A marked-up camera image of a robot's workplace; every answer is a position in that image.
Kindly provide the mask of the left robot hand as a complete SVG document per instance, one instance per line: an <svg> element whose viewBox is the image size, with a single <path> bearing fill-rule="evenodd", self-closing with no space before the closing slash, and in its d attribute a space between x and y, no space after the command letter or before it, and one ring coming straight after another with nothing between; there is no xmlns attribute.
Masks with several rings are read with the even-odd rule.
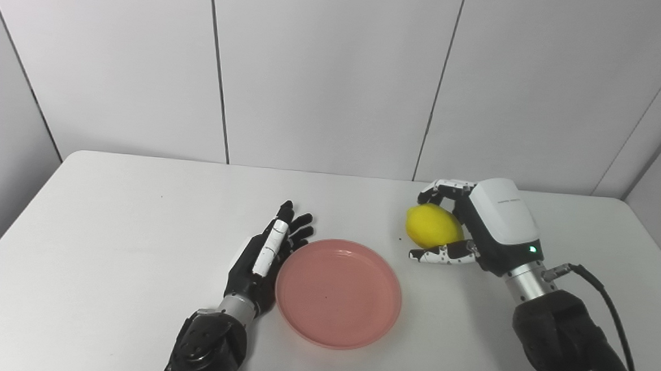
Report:
<svg viewBox="0 0 661 371"><path fill-rule="evenodd" d="M262 233L250 238L228 273L225 296L239 296L254 305L259 317L273 308L274 286L283 263L315 234L310 213L295 214L291 200L280 206Z"/></svg>

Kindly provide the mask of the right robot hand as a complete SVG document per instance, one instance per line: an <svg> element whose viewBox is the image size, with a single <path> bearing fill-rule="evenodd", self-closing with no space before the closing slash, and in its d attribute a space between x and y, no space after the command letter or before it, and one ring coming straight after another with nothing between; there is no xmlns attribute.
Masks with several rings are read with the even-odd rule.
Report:
<svg viewBox="0 0 661 371"><path fill-rule="evenodd" d="M447 265L477 262L497 277L544 261L539 227L513 180L442 179L418 195L419 204L438 206L444 199L454 201L453 215L466 227L470 239L412 249L409 259Z"/></svg>

